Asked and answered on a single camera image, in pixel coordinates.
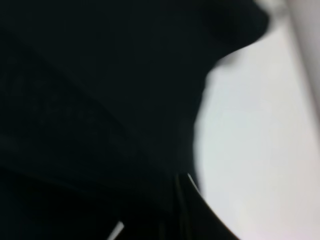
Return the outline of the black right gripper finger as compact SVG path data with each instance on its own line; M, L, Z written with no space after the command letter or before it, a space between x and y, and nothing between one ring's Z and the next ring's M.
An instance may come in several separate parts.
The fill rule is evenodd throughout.
M182 240L237 240L201 196L189 174L174 180Z

